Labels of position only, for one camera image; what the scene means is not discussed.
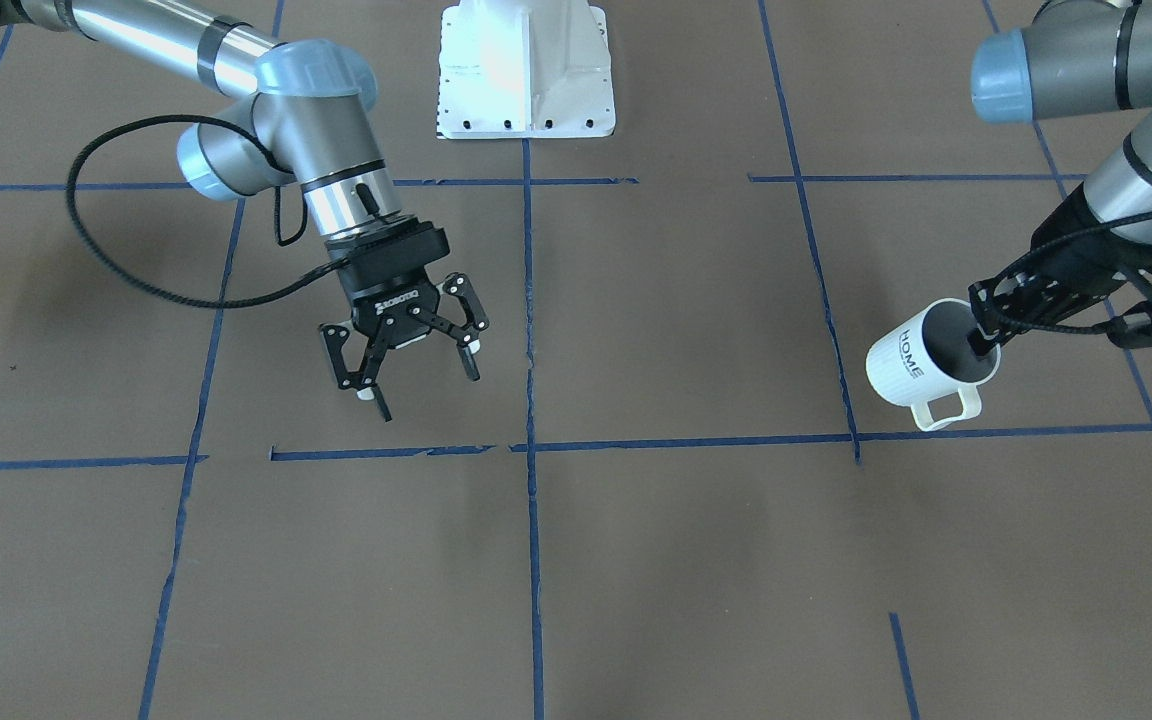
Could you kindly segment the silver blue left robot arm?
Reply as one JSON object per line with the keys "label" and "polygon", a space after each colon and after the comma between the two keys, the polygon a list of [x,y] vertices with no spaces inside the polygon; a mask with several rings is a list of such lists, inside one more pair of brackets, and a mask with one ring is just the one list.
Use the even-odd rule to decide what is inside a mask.
{"label": "silver blue left robot arm", "polygon": [[983,356],[1029,331],[1152,347],[1152,1],[1047,1],[1029,26],[987,38],[972,101],[990,123],[1143,109],[1144,118],[1030,237],[970,287]]}

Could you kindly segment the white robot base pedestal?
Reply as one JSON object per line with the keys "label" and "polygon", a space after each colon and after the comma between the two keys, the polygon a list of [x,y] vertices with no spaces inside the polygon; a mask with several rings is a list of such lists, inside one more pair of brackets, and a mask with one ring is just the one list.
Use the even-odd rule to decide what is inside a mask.
{"label": "white robot base pedestal", "polygon": [[460,1],[444,9],[439,28],[439,138],[604,138],[616,129],[599,6]]}

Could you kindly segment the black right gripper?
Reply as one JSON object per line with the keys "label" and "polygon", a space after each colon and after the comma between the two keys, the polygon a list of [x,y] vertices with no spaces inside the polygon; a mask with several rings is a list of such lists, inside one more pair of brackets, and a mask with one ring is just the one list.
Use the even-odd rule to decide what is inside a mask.
{"label": "black right gripper", "polygon": [[[442,228],[417,218],[401,218],[397,222],[378,225],[370,233],[328,240],[325,249],[333,262],[347,260],[335,273],[353,311],[353,325],[320,325],[320,340],[338,389],[351,389],[361,400],[374,402],[381,419],[392,420],[378,381],[385,356],[391,348],[426,336],[429,328],[456,342],[468,381],[480,381],[476,356],[490,319],[465,273],[450,273],[438,286],[440,297],[454,300],[461,306],[462,323],[452,323],[435,310],[438,297],[426,265],[450,251]],[[404,310],[410,302],[419,304],[416,323]],[[366,336],[367,344],[361,365],[351,370],[347,366],[344,347],[357,334]]]}

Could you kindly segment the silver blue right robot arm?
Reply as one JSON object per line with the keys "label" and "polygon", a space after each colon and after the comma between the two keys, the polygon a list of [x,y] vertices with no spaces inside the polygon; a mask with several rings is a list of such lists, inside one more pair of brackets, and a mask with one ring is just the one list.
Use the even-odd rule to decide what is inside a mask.
{"label": "silver blue right robot arm", "polygon": [[[449,242],[438,225],[404,210],[369,118],[378,82],[355,50],[326,38],[279,40],[188,1],[0,1],[0,26],[81,36],[232,100],[214,118],[165,114],[109,129],[78,152],[65,181],[67,213],[83,247],[111,273],[159,300],[210,310],[271,304],[338,276],[349,319],[320,325],[324,351],[335,387],[374,402],[384,420],[391,420],[391,410],[379,374],[397,348],[444,334],[456,346],[467,378],[479,379],[477,353],[488,314],[465,274],[430,278],[430,264],[449,253]],[[314,225],[328,262],[250,300],[195,300],[109,258],[79,215],[81,172],[105,143],[165,124],[184,127],[175,150],[179,169],[209,199],[294,188],[302,223]]]}

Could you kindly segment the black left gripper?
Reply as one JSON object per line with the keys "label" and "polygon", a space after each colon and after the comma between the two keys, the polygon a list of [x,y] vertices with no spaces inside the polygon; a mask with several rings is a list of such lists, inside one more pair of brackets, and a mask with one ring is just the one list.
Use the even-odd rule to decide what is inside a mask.
{"label": "black left gripper", "polygon": [[[1138,304],[1106,323],[1068,324],[1126,286],[1139,293]],[[1016,281],[975,282],[968,300],[977,323],[970,344],[978,355],[1030,331],[1151,348],[1152,209],[1102,222],[1078,187],[1030,237],[1030,250],[1016,260]]]}

